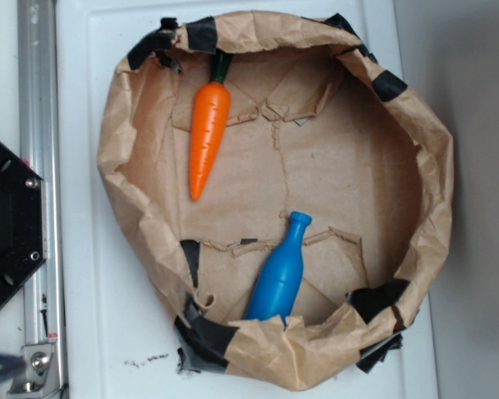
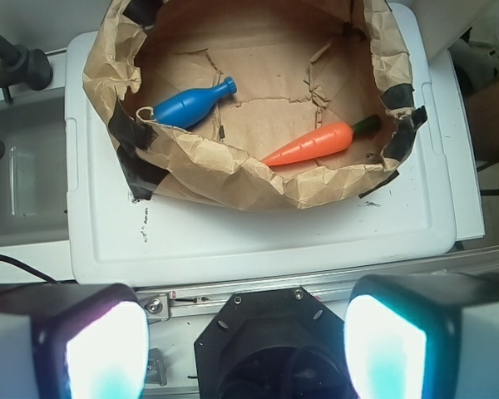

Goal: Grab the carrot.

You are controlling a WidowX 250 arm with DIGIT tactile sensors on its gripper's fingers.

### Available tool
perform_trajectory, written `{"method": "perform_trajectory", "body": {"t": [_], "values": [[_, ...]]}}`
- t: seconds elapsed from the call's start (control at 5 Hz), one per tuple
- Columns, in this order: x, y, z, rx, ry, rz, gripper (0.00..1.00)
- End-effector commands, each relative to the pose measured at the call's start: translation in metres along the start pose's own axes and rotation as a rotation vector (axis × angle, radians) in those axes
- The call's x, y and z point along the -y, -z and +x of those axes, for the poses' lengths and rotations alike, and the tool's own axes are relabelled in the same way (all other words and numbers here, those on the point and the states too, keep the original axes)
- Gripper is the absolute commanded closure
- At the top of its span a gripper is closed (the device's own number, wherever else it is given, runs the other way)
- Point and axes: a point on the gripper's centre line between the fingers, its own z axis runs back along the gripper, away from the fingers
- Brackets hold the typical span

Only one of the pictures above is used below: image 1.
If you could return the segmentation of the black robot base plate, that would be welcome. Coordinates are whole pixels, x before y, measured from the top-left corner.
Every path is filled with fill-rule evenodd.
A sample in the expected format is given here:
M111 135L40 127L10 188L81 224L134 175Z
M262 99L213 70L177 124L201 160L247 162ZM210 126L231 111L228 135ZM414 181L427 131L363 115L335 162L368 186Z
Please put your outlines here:
M43 179L0 141L0 311L46 260Z

